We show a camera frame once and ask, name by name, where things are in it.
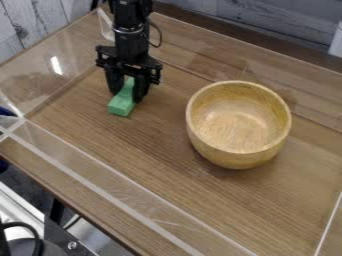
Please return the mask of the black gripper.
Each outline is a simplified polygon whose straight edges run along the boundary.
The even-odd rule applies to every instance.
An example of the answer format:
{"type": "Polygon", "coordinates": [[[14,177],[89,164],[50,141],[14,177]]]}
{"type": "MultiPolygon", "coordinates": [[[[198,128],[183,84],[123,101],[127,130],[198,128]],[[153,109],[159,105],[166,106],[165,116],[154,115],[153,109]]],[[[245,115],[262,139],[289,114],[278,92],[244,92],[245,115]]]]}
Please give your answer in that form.
{"type": "Polygon", "coordinates": [[[121,59],[114,46],[98,45],[95,50],[98,53],[97,66],[109,68],[106,79],[110,92],[114,95],[121,92],[125,86],[125,75],[135,77],[133,97],[134,101],[139,103],[147,95],[150,82],[153,84],[161,83],[163,65],[149,54],[143,54],[130,61],[121,59]]]}

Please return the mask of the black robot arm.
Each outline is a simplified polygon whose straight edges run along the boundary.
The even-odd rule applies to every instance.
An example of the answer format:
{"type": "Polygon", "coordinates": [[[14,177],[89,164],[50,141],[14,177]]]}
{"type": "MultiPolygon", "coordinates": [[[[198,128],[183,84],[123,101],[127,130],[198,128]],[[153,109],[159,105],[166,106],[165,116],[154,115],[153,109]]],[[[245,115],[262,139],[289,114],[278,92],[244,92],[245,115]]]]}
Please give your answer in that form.
{"type": "Polygon", "coordinates": [[[117,95],[125,87],[125,77],[134,78],[133,100],[139,103],[149,94],[150,86],[161,83],[162,63],[150,55],[150,27],[161,32],[150,20],[153,0],[109,0],[114,14],[115,44],[97,47],[97,66],[105,69],[109,89],[117,95]]]}

